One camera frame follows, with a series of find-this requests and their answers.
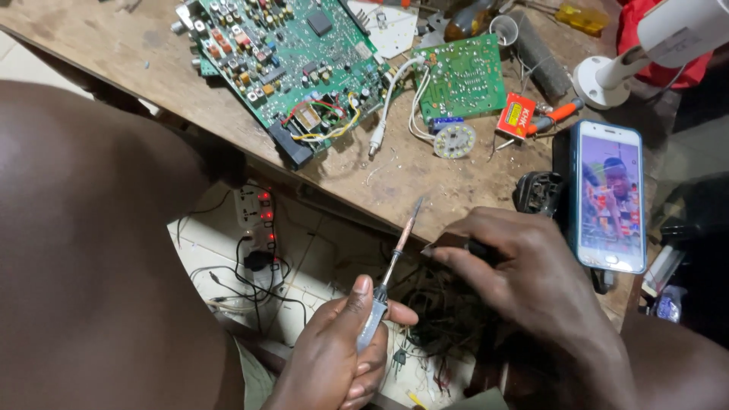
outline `circuit board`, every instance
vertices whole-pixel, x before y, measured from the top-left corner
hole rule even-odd
[[[333,117],[323,104],[307,105],[313,112],[284,125],[292,135],[326,134],[329,127],[349,123],[356,113],[347,95],[354,93],[361,112],[356,126],[382,107],[392,70],[374,56],[377,49],[341,1],[186,1],[201,76],[222,76],[267,129],[278,130],[276,123],[291,117],[304,100],[342,107]],[[314,120],[297,121],[304,117]],[[318,153],[332,140],[296,143]]]
[[[496,40],[496,34],[484,34],[416,51],[432,67],[420,100],[426,125],[432,118],[467,117],[506,106]],[[422,78],[416,76],[418,86]]]

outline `red box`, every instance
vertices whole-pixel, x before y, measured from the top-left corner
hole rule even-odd
[[[506,98],[506,108],[502,110],[496,129],[515,138],[526,139],[526,130],[529,128],[536,105],[537,103],[529,98],[509,93]]]

